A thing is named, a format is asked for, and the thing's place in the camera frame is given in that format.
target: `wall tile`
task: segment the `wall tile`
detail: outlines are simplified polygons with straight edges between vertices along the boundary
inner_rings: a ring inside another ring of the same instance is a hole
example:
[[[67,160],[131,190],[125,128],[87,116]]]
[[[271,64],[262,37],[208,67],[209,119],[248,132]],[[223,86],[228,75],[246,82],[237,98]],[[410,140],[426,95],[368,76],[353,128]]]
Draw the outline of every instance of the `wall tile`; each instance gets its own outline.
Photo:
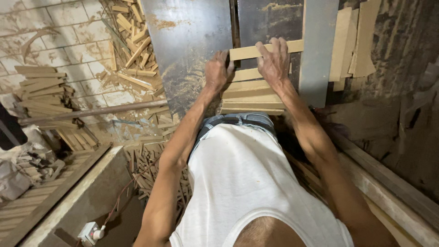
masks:
[[[82,23],[73,28],[82,44],[111,39],[110,32],[102,21]]]
[[[104,82],[100,82],[98,79],[81,81],[81,84],[87,95],[96,95],[116,91],[111,83],[107,83],[105,87],[102,87]]]
[[[99,50],[102,53],[103,59],[111,58],[112,56],[111,49],[113,49],[113,46],[110,46],[108,40],[98,41],[97,46],[99,47]]]
[[[102,73],[102,71],[106,71],[107,73],[110,73],[111,59],[89,62],[88,65],[94,77],[96,77],[96,74]]]
[[[16,15],[0,15],[0,23],[0,36],[15,34],[19,30]]]
[[[93,74],[86,63],[59,67],[57,70],[67,73],[68,82],[93,79]]]
[[[24,33],[14,36],[7,36],[0,38],[0,55],[16,55],[22,53],[22,45],[24,45],[30,38],[32,38],[36,32]],[[30,44],[30,51],[41,51],[45,50],[41,37],[35,39],[32,44]]]
[[[48,49],[79,44],[72,26],[55,28],[59,33],[44,35],[41,38]]]
[[[61,0],[22,0],[27,9],[60,4]]]
[[[104,11],[102,4],[99,0],[85,0],[83,1],[85,11],[87,12],[88,18],[90,20],[101,19],[101,14]],[[102,18],[107,18],[107,14],[103,14]]]
[[[7,71],[3,67],[3,64],[0,63],[0,76],[7,76]]]
[[[70,87],[72,87],[75,90],[75,93],[73,94],[73,98],[80,98],[80,97],[87,96],[84,88],[82,87],[81,82],[79,82],[79,81],[72,82],[72,83],[68,83],[67,85],[69,85]]]
[[[87,22],[88,17],[81,2],[47,7],[56,26]]]
[[[53,26],[46,8],[29,9],[15,13],[17,26],[21,31],[33,31]]]
[[[73,98],[72,102],[81,110],[108,107],[102,95]]]
[[[30,56],[34,57],[40,66],[59,67],[71,64],[63,48],[33,52]]]
[[[3,64],[4,68],[7,70],[7,72],[10,75],[17,74],[17,71],[15,70],[14,66],[18,65],[38,65],[38,63],[33,59],[31,56],[28,56],[26,58],[26,63],[23,61],[23,56],[21,55],[13,55],[13,56],[7,56],[0,58],[1,63]]]
[[[65,47],[68,58],[75,63],[92,62],[102,59],[101,51],[96,43],[80,44],[75,46]]]
[[[12,11],[19,11],[26,9],[21,0],[7,0],[2,1],[0,14],[9,13]]]
[[[0,88],[4,93],[13,92],[20,88],[20,82],[25,79],[25,76],[20,74],[0,77]]]
[[[108,106],[124,105],[136,102],[134,96],[128,91],[119,91],[113,93],[103,94]]]

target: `metal plate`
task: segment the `metal plate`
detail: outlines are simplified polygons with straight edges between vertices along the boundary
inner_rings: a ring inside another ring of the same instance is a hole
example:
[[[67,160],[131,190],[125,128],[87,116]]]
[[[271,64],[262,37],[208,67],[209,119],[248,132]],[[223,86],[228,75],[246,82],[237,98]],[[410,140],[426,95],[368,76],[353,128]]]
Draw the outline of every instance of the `metal plate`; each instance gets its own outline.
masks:
[[[228,0],[142,0],[171,113],[181,119],[204,83],[205,63],[231,49]]]

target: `hand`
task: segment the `hand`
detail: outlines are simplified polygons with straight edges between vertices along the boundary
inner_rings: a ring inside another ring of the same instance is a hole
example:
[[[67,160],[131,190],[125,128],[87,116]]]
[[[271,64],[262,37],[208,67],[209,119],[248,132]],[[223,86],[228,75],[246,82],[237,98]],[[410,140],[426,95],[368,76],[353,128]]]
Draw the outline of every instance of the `hand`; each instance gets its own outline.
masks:
[[[206,63],[206,85],[205,88],[219,93],[227,82],[227,78],[235,68],[233,61],[230,61],[226,69],[226,59],[229,51],[217,51],[213,58]]]
[[[257,42],[256,47],[262,54],[258,57],[258,71],[278,95],[284,87],[292,87],[288,78],[290,56],[287,53],[287,42],[284,38],[271,38],[273,52],[269,52],[262,42]]]

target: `man's right hand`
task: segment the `man's right hand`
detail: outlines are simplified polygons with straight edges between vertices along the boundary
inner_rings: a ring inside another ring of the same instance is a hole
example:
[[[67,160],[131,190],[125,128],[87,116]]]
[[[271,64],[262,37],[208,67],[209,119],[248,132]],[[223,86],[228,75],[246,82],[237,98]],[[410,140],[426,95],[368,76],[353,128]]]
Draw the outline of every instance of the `man's right hand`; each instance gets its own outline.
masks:
[[[294,90],[288,78],[290,56],[287,53],[287,41],[284,38],[271,38],[270,44],[272,44],[273,52],[269,52],[262,42],[256,43],[262,55],[257,58],[258,71],[273,91],[282,98],[283,93]]]

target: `white tank top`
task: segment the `white tank top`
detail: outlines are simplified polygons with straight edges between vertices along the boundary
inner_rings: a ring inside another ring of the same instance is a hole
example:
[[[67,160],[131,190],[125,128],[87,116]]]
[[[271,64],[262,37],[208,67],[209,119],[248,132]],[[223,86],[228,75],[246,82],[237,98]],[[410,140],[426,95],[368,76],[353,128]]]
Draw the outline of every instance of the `white tank top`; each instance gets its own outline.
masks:
[[[232,247],[261,216],[289,225],[307,247],[353,247],[346,226],[298,184],[281,146],[261,129],[215,126],[188,168],[193,196],[172,247]]]

